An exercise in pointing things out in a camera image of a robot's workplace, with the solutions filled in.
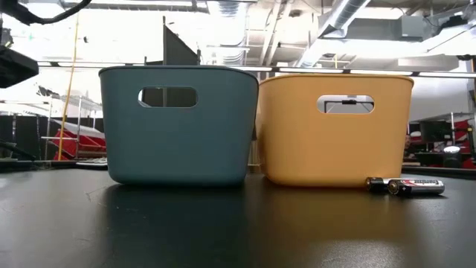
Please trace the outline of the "metal shelf rack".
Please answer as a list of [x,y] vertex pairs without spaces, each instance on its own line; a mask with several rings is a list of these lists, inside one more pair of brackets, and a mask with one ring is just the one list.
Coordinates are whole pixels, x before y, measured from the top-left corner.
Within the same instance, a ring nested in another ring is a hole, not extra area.
[[[54,104],[67,104],[66,117],[54,117]],[[45,119],[45,131],[40,134],[39,138],[44,146],[42,156],[45,160],[54,160],[54,155],[57,147],[50,144],[49,140],[53,139],[59,130],[60,142],[59,151],[62,151],[62,136],[63,131],[67,130],[75,133],[77,136],[88,135],[96,138],[104,138],[102,119],[102,106],[93,100],[79,96],[72,95],[71,97],[60,96],[55,99],[52,98],[47,102],[49,105],[48,115]]]

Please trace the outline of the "black silver Energizer battery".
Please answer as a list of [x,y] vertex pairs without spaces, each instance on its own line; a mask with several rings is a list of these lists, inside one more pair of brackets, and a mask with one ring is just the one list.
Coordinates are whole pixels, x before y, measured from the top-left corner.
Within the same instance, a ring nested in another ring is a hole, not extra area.
[[442,181],[437,179],[391,179],[387,189],[392,195],[440,195],[445,191]]

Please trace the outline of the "blue plastic storage bin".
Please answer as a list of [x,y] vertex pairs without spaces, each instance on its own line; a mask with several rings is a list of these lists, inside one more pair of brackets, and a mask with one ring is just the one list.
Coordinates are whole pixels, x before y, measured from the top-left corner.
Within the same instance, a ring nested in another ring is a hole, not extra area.
[[[242,183],[259,82],[220,66],[114,66],[99,71],[110,177],[125,185]],[[142,89],[196,91],[191,107],[144,106]]]

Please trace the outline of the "yellow plastic storage bin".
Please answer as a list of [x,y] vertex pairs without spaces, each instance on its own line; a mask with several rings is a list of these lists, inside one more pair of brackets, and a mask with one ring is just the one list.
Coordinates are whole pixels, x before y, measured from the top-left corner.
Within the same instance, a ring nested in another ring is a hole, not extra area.
[[[414,81],[383,74],[288,74],[259,85],[260,167],[274,183],[361,187],[401,174]],[[324,95],[373,99],[369,113],[328,113]]]

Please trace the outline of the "red storage bins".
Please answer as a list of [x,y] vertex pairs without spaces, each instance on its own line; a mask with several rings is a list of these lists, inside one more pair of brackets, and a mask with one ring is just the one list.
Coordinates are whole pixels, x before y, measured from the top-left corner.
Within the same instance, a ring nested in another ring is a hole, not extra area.
[[62,136],[62,151],[60,151],[60,134],[58,130],[49,143],[57,147],[54,160],[92,159],[106,157],[106,141],[88,135],[77,136],[75,133],[64,130]]

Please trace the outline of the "black divider panel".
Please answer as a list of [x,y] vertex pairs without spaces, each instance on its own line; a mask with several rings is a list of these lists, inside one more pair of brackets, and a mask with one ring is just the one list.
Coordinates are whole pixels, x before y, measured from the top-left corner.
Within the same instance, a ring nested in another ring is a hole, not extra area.
[[[200,64],[200,50],[193,51],[167,26],[163,18],[163,59],[149,61],[144,58],[146,66],[197,66]],[[156,107],[191,107],[196,104],[197,95],[191,88],[157,87],[145,88],[139,98],[146,106]]]

